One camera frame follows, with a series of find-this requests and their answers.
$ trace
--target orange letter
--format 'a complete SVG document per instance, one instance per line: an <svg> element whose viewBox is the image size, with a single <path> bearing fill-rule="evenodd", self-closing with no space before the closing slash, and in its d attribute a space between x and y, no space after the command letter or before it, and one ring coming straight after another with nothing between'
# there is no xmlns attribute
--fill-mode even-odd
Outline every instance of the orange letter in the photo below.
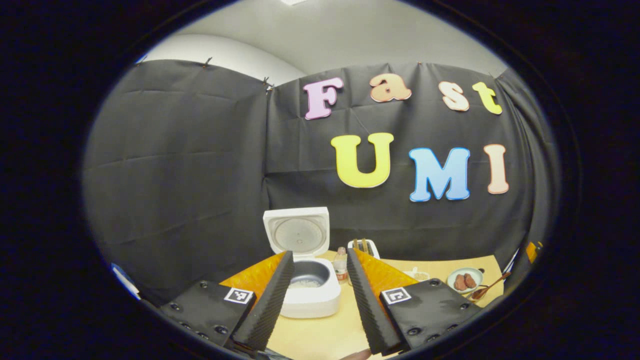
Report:
<svg viewBox="0 0 640 360"><path fill-rule="evenodd" d="M469 101L462 95L462 88L456 83L448 83L441 81L438 84L440 92L442 92L442 100L451 110L467 111L469 110Z"/></svg>
<svg viewBox="0 0 640 360"><path fill-rule="evenodd" d="M376 102L387 102L393 99L406 100L411 96L411 90L404 85L404 80L396 74L381 74L369 82L375 86L371 89L371 99Z"/></svg>
<svg viewBox="0 0 640 360"><path fill-rule="evenodd" d="M509 191L509 184L506 181L504 172L504 157L506 152L502 145L487 145L484 152L489 155L489 166L491 166L491 184L487 187L489 193L506 193Z"/></svg>

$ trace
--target letter u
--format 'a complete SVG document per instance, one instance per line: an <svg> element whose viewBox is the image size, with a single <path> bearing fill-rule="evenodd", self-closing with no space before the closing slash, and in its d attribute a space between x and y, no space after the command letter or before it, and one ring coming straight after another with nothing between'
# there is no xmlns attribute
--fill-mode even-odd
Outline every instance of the letter u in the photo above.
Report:
<svg viewBox="0 0 640 360"><path fill-rule="evenodd" d="M375 133L368 137L376 153L376 170L363 174L358 170L358 155L356 147L360 143L357 135L336 136L331 140L335 148L335 162L338 176L343 183L354 188L374 188L383 184L391 171L391 156L389 144L394 136L389 133Z"/></svg>

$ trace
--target pink letter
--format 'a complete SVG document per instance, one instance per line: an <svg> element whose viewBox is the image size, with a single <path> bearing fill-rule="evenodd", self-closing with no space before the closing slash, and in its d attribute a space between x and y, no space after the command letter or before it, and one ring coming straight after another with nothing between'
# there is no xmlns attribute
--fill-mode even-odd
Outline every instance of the pink letter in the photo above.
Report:
<svg viewBox="0 0 640 360"><path fill-rule="evenodd" d="M305 85L303 89L308 94L309 112L305 115L305 119L313 120L331 115L331 109L324 107L324 102L328 101L329 105L335 104L337 94L334 88L342 88L344 83L341 78L333 78L329 80L318 81Z"/></svg>
<svg viewBox="0 0 640 360"><path fill-rule="evenodd" d="M484 147L484 152L489 155L489 166L491 167L491 183L487 190L489 193L506 193L509 191L506 174L504 172L504 153L507 150L500 144L491 144Z"/></svg>

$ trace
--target ceiling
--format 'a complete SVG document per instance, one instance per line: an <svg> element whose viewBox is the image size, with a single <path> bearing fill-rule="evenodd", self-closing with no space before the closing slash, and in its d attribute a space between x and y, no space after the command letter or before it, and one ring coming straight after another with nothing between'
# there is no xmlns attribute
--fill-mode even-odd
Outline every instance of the ceiling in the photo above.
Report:
<svg viewBox="0 0 640 360"><path fill-rule="evenodd" d="M448 23L395 0L241 0L180 30L231 38L306 74L422 61L498 76L507 65Z"/></svg>

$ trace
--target black fabric backdrop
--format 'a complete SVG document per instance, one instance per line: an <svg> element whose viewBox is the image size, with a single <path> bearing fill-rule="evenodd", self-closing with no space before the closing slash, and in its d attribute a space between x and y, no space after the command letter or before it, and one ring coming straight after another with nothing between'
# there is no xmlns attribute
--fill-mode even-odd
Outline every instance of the black fabric backdrop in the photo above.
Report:
<svg viewBox="0 0 640 360"><path fill-rule="evenodd" d="M388 72L404 79L409 99L370 98L369 80ZM302 87L335 76L344 87L332 114L305 120ZM450 110L440 81L459 84L470 109ZM472 90L479 81L495 91L501 115L487 111ZM387 181L371 189L344 184L331 139L360 136L358 166L370 172L375 158L367 137L379 132L394 135ZM509 191L500 195L487 192L483 147L492 143L506 148ZM432 149L441 165L452 148L469 149L470 197L410 201L415 165L408 153L417 147ZM267 92L261 81L228 69L148 61L130 69L105 100L83 172L88 219L106 260L155 304L193 281L220 281L272 255L262 225L267 209L327 206L331 249L369 238L384 258L494 254L504 267L525 239L546 237L559 178L544 116L514 72L493 79L427 63L346 67ZM528 266L519 263L522 271Z"/></svg>

